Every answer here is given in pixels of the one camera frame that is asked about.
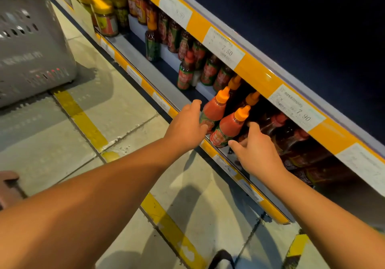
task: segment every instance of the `gray plastic basket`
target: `gray plastic basket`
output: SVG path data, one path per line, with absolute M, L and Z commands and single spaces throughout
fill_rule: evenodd
M 50 0 L 0 0 L 0 107 L 77 74 Z

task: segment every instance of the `forearm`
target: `forearm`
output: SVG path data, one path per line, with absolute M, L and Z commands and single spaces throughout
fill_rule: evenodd
M 385 239 L 286 170 L 267 187 L 286 205 L 331 268 L 380 268 Z
M 2 211 L 0 267 L 91 267 L 183 152 L 160 139 Z

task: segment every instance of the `tiled floor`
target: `tiled floor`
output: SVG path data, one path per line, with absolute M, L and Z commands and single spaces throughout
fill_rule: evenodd
M 107 139 L 103 149 L 124 156 L 160 138 L 168 123 L 55 11 L 79 70 L 65 89 Z M 0 169 L 17 171 L 27 195 L 105 162 L 48 93 L 0 111 L 0 142 Z M 261 221 L 263 211 L 194 151 L 177 160 L 151 193 L 206 262 L 217 250 L 226 249 L 234 259 L 239 256 L 237 268 L 280 268 L 299 229 L 297 224 Z M 303 257 L 301 268 L 327 268 L 311 244 L 305 250 L 309 256 Z M 152 267 L 184 265 L 138 210 L 97 269 Z

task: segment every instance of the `store shelf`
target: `store shelf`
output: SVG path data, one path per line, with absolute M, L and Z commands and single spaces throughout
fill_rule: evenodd
M 64 0 L 56 1 L 61 6 L 66 3 Z M 77 14 L 68 4 L 62 8 L 75 19 Z M 137 21 L 132 22 L 132 28 L 138 26 L 134 23 Z M 207 102 L 207 99 L 194 89 L 183 93 L 178 90 L 175 68 L 163 60 L 156 63 L 147 61 L 142 39 L 133 33 L 106 38 L 96 32 L 95 40 L 172 118 L 193 99 Z M 228 157 L 228 148 L 219 150 L 207 138 L 202 141 L 200 147 L 277 223 L 288 224 L 295 221 L 284 205 L 263 184 L 258 183 L 257 187 L 251 184 L 247 174 L 242 174 L 241 167 L 234 164 L 235 158 Z
M 381 49 L 354 52 L 351 43 L 327 49 L 306 44 L 296 36 L 298 28 L 289 23 L 293 20 L 280 24 L 276 12 L 269 11 L 271 0 L 151 1 L 385 196 L 385 79 L 382 56 L 376 53 Z M 327 38 L 314 29 L 320 30 L 312 28 L 303 36 Z M 338 34 L 330 33 L 333 38 L 344 33 Z

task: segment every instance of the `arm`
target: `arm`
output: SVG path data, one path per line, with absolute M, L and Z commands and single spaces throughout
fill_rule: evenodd
M 199 100 L 163 138 L 0 212 L 0 268 L 91 268 L 162 173 L 205 137 Z
M 385 238 L 288 172 L 257 123 L 242 144 L 229 145 L 244 169 L 285 204 L 331 268 L 383 268 Z

